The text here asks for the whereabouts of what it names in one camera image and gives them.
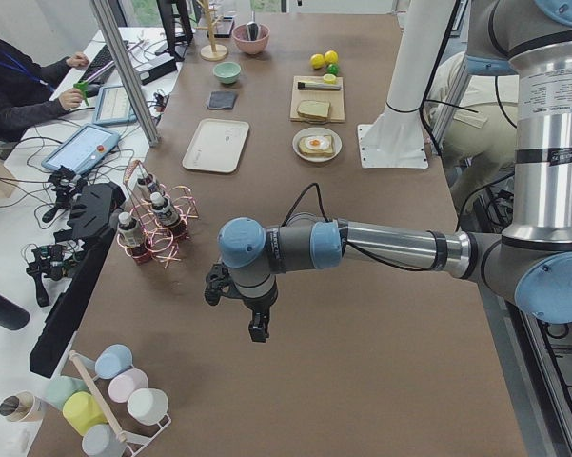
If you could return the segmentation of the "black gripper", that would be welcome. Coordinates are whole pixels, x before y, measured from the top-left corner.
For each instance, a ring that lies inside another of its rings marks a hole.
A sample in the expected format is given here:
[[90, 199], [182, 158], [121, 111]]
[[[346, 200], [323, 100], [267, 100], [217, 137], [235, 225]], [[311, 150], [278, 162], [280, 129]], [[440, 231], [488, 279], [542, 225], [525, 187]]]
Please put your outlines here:
[[261, 297], [243, 299], [244, 305], [251, 311], [251, 320], [248, 327], [252, 342], [260, 342], [269, 338], [270, 308], [277, 301], [277, 293], [267, 293]]

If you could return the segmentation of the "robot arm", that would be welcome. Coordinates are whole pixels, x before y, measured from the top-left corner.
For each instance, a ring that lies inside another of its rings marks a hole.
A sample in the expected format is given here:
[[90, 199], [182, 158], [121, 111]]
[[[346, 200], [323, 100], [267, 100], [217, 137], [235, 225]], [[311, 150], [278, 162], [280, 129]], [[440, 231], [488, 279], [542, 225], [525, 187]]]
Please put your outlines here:
[[241, 300], [255, 342], [268, 336], [280, 273], [363, 255], [409, 271], [483, 284], [546, 323], [572, 322], [572, 1], [476, 1], [469, 70], [517, 73], [514, 214], [498, 235], [414, 231], [290, 213], [276, 227], [226, 223], [205, 297]]

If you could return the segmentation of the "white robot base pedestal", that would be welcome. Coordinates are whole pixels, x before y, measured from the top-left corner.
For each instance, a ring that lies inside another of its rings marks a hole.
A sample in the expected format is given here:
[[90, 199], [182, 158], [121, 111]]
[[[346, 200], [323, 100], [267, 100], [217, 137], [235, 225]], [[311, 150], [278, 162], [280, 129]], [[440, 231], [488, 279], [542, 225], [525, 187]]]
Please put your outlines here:
[[426, 169], [422, 123], [425, 93], [440, 61], [458, 3], [412, 1], [385, 109], [372, 124], [358, 126], [361, 165], [365, 169]]

